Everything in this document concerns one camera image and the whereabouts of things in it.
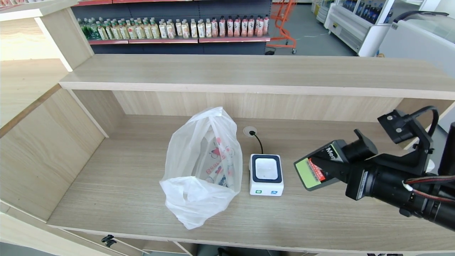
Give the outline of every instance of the floor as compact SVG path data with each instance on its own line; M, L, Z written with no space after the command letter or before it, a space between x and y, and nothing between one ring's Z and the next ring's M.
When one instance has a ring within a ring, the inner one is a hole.
M296 55L313 55L313 56L355 56L355 52L345 45L335 35L327 34L328 30L316 21L316 17L311 12L311 5L297 5L284 26L289 30L291 36L297 40ZM276 33L272 29L270 34L273 36ZM273 44L284 44L284 41L275 41ZM292 55L291 48L276 48L277 55ZM432 159L435 162L436 168L439 166L440 156L445 145L447 133L443 129L437 129L433 137L435 141L435 154ZM216 256L218 246L201 245L199 246L198 256ZM254 250L246 248L237 248L237 254L255 255L255 256L278 256L275 251ZM0 255L2 256L52 256L41 251L22 246L0 243ZM154 252L153 256L182 256L182 254L160 253ZM445 254L425 254L425 256L455 256L455 253Z

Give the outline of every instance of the gray floor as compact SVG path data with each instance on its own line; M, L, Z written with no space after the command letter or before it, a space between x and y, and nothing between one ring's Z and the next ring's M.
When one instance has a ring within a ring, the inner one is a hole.
M279 36L274 22L270 22L270 35ZM322 23L311 12L311 5L297 5L284 28L297 41L296 55L313 56L355 56L356 53L334 34L329 35ZM285 41L272 41L270 44L284 45ZM291 48L277 48L277 55L292 55Z

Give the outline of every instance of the plastic bag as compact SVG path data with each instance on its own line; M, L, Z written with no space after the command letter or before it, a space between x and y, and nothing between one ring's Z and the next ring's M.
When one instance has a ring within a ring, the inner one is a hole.
M242 150L237 125L222 107L194 115L171 137L160 185L166 207L187 229L224 211L240 192Z

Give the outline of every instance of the counter top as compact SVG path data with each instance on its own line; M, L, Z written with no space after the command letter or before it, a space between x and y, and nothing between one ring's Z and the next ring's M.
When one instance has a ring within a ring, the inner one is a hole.
M407 59L336 56L96 54L66 89L455 99L455 79Z
M71 7L77 0L52 0L0 8L0 21L43 17Z
M189 117L126 115L61 199L47 224L119 237L283 251L415 252L455 250L455 233L406 218L372 198L354 201L336 183L309 192L293 162L333 139L356 139L359 128L382 153L402 154L378 123L235 118L243 152L240 193L202 227L187 230L164 205L158 184L169 139ZM248 159L260 151L243 127L253 125L267 154L280 154L281 197L249 194Z

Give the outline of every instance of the wooden panel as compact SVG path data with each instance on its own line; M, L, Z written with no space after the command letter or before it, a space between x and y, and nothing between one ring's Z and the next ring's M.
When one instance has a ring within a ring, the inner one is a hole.
M47 220L103 138L60 89L1 138L1 200Z
M455 79L433 65L407 59L97 54L62 79L60 85L83 90L455 100L454 83Z
M182 248L171 241L147 241L144 250L186 254Z
M71 8L35 18L35 21L58 49L60 59L69 72L94 55Z
M242 189L225 211L187 230L164 205L165 195L158 185L164 176L169 139L187 120L126 115L93 154L48 224L108 230L138 239L280 251L455 250L452 231L405 218L397 208L372 198L352 200L344 195L345 184L313 192L303 187L294 161L331 140L355 140L355 128L371 138L380 152L402 154L378 123L235 118L243 153ZM265 153L281 156L285 188L279 198L249 194L248 160L260 147L256 139L243 134L248 125L258 129Z
M125 112L117 101L112 91L72 91L81 102L82 109L93 117L106 137L112 134L125 116Z
M426 106L435 106L438 108L440 119L446 115L454 106L454 101L451 100L432 100L432 99L411 99L404 98L400 104L396 107L398 110L401 110L407 114L411 114L423 107ZM422 114L417 118L417 120L422 124L423 127L429 128L431 121L433 120L433 113L428 111L427 113ZM417 139L411 139L403 141L399 145L404 149L408 149L417 141Z
M0 40L2 61L60 57L33 18L0 22Z
M0 214L0 240L60 256L122 256L107 248L51 228L14 208Z
M0 127L53 88L68 71L59 59L2 61Z
M234 118L377 122L401 98L215 92L114 91L126 114L193 116L209 107Z
M105 237L107 235L107 233L105 235L94 235L94 234L88 234L88 233L74 231L74 230L71 230L71 231L68 230L68 232L74 234L77 237L91 241L93 243L98 244L99 246L103 246L111 251L120 253L125 256L142 256L141 251L139 251L131 246L120 243L120 242L117 242L116 244L113 244L110 248L108 248L107 246L105 246L105 243L101 242L101 239L103 239L103 237Z

